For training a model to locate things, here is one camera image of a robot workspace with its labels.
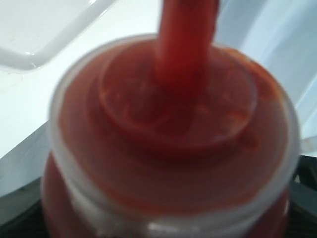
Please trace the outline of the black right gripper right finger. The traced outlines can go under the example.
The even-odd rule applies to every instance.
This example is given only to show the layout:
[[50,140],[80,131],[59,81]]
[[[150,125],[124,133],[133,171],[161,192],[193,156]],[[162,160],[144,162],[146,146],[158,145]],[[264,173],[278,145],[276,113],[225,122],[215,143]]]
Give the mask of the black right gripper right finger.
[[317,159],[300,157],[290,182],[291,205],[288,220],[290,238],[317,236]]

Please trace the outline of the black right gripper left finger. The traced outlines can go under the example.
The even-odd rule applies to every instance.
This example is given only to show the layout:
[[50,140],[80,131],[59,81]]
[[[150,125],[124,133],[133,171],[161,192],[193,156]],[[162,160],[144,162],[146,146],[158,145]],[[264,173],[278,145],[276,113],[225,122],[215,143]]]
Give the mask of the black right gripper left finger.
[[2,238],[48,238],[42,214],[40,179],[0,198]]

